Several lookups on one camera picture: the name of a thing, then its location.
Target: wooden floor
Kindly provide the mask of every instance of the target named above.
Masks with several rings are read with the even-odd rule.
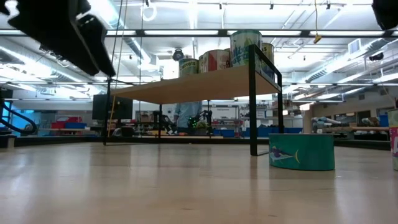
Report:
[[[20,147],[0,153],[0,223],[398,223],[390,153],[335,154],[304,172],[245,145]]]

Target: food can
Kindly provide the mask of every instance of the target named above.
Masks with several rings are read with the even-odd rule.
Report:
[[[180,67],[179,77],[186,77],[187,75],[197,74],[199,60],[192,58],[184,58],[178,61],[178,65]]]
[[[210,50],[203,54],[203,72],[226,69],[230,67],[229,51]]]
[[[274,63],[274,46],[268,43],[262,43],[262,53],[264,53],[267,58]],[[275,80],[275,73],[272,69],[263,61],[261,61],[262,72],[268,75],[272,80]]]
[[[249,46],[256,44],[261,49],[261,37],[258,30],[239,30],[231,35],[232,67],[249,64]]]
[[[204,64],[203,55],[201,55],[201,56],[199,57],[199,73],[203,73],[203,72],[204,72],[204,71],[203,71],[203,64]]]

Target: tin can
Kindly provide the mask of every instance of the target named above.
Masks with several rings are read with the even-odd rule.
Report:
[[[249,45],[256,44],[261,49],[261,37],[258,30],[239,30],[231,35],[232,67],[249,64]]]
[[[387,115],[388,126],[390,127],[392,167],[398,171],[398,110],[390,110]]]
[[[201,56],[199,57],[199,73],[203,73],[203,72],[204,72],[203,64],[204,64],[203,55],[201,55]]]
[[[210,50],[203,54],[203,72],[211,72],[229,67],[229,51]]]
[[[178,61],[180,67],[179,77],[186,77],[187,75],[197,74],[199,72],[199,60],[192,58],[184,58]]]
[[[264,53],[267,58],[274,63],[274,46],[268,43],[262,43],[262,53]],[[263,61],[261,61],[263,74],[269,76],[272,80],[275,80],[275,73],[272,69]]]

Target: black frame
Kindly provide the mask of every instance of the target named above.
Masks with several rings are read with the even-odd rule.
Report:
[[[258,152],[257,150],[257,145],[259,144],[259,140],[257,139],[257,106],[256,106],[256,75],[260,75],[260,77],[264,78],[267,80],[271,85],[273,85],[279,92],[278,92],[278,126],[279,126],[279,133],[283,134],[284,133],[284,119],[283,119],[283,95],[282,95],[282,74],[278,71],[278,69],[275,67],[275,65],[267,58],[267,56],[262,53],[261,49],[256,45],[252,44],[249,46],[249,119],[250,119],[250,127],[256,127],[256,128],[251,128],[250,129],[250,155],[252,156],[262,156],[265,154],[268,154],[268,151],[266,152]],[[263,73],[257,73],[256,72],[256,56],[260,59],[260,61],[263,61],[267,64],[267,66],[276,74],[277,76],[277,83],[271,78],[268,77],[267,75]],[[106,110],[105,110],[105,122],[104,122],[104,127],[103,127],[103,144],[106,146],[108,138],[107,138],[107,129],[108,129],[108,112],[109,112],[109,102],[111,99],[111,82],[121,82],[119,80],[115,80],[112,78],[108,78],[108,90],[107,90],[107,97],[106,97]],[[162,105],[159,105],[159,112],[160,116],[162,116]],[[162,120],[158,119],[158,127],[162,126]],[[152,141],[148,139],[141,139],[142,142],[161,142],[161,128],[158,129],[158,136],[157,138],[159,139],[158,141]],[[189,139],[174,139],[175,142],[179,143],[185,143],[187,141],[191,141]],[[225,144],[233,144],[236,143],[236,139],[224,139],[223,142]]]

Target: table top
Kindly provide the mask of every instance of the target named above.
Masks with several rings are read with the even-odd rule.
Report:
[[[280,92],[268,76],[256,73],[257,95]],[[230,100],[249,95],[249,67],[239,67],[194,74],[113,90],[114,96],[156,104],[183,103],[201,100]]]

